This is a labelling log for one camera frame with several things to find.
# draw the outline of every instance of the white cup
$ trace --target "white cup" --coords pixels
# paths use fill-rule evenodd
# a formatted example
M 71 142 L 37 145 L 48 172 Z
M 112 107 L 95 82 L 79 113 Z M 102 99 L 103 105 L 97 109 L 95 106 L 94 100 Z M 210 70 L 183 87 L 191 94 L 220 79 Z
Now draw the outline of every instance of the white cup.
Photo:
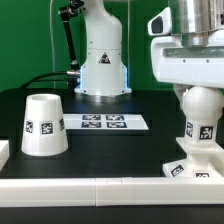
M 54 94 L 28 96 L 22 151 L 32 156 L 52 156 L 67 148 L 60 97 Z

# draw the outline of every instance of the green backdrop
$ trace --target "green backdrop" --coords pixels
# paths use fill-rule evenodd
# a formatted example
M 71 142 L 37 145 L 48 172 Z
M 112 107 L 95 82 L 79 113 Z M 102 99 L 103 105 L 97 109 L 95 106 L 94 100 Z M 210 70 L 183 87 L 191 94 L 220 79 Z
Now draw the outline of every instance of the green backdrop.
M 69 55 L 58 9 L 67 0 L 54 0 L 53 29 L 56 70 L 69 69 Z M 170 84 L 158 83 L 150 59 L 151 37 L 148 21 L 167 6 L 166 0 L 136 0 L 130 3 L 128 48 L 128 4 L 106 2 L 106 9 L 123 25 L 122 60 L 129 70 L 129 83 L 136 90 L 169 90 Z M 0 91 L 16 88 L 29 79 L 53 71 L 50 42 L 50 0 L 0 1 Z M 72 32 L 79 63 L 85 61 L 85 25 L 82 15 L 72 19 Z M 53 83 L 38 83 L 32 87 L 53 87 Z M 57 83 L 56 87 L 65 87 Z

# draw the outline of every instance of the black tabletop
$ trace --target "black tabletop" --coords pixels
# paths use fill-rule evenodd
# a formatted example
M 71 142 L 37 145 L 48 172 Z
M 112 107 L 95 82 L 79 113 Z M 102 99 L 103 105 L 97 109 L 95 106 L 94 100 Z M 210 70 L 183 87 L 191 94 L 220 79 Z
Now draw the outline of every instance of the black tabletop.
M 21 152 L 26 96 L 61 96 L 65 114 L 141 114 L 149 130 L 67 130 L 69 148 L 51 157 Z M 0 178 L 161 177 L 162 164 L 186 158 L 175 138 L 185 116 L 173 92 L 137 91 L 128 100 L 100 104 L 75 99 L 69 90 L 11 89 L 0 94 L 0 139 L 10 158 Z M 224 144 L 223 117 L 217 142 Z M 0 223 L 223 223 L 222 205 L 2 208 Z

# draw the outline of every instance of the cable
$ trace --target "cable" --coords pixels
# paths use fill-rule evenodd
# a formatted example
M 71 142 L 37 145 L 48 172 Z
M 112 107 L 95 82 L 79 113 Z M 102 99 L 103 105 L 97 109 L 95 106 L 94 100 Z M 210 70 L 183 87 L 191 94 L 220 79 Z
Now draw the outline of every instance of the cable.
M 46 78 L 46 77 L 51 77 L 51 76 L 58 76 L 58 75 L 67 75 L 66 71 L 62 71 L 62 72 L 51 72 L 51 73 L 47 73 L 47 74 L 43 74 L 43 75 L 38 75 L 35 78 L 31 79 L 30 81 L 24 83 L 22 86 L 20 86 L 20 88 L 25 89 L 27 88 L 27 86 L 29 86 L 32 82 L 35 82 L 38 79 L 42 79 L 42 78 Z
M 51 37 L 51 54 L 52 54 L 53 72 L 56 72 L 54 27 L 53 27 L 53 3 L 54 3 L 54 0 L 51 0 L 51 2 L 50 2 L 50 37 Z

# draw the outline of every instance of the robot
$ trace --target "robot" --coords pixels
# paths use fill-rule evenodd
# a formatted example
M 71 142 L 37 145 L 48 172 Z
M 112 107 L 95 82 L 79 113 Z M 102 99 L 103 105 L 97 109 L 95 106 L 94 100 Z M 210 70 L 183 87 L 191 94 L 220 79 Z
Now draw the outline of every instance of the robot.
M 81 69 L 77 63 L 68 26 L 70 18 L 83 13 L 87 32 L 87 58 Z M 70 0 L 59 11 L 75 74 L 80 70 L 77 98 L 93 102 L 117 102 L 130 95 L 127 68 L 121 61 L 122 25 L 104 8 L 103 0 Z
M 148 23 L 153 73 L 174 84 L 186 116 L 177 138 L 187 158 L 163 165 L 167 177 L 221 177 L 211 163 L 223 152 L 215 142 L 224 98 L 223 0 L 168 0 L 169 7 Z

